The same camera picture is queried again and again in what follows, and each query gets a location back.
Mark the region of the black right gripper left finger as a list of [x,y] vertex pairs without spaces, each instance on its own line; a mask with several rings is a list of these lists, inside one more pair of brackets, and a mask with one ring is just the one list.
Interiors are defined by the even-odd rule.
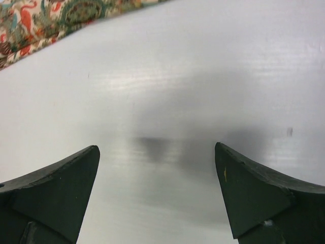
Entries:
[[1,243],[76,243],[99,161],[92,145],[1,183]]

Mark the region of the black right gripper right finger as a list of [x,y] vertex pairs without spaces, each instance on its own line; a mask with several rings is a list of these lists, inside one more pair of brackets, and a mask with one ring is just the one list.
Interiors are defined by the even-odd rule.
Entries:
[[257,163],[223,143],[215,165],[239,243],[324,243],[324,187]]

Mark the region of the paisley flamingo patterned tie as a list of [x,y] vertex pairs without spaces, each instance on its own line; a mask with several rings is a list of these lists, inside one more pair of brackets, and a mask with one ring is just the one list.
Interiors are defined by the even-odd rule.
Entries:
[[96,20],[162,3],[145,0],[1,1],[1,69]]

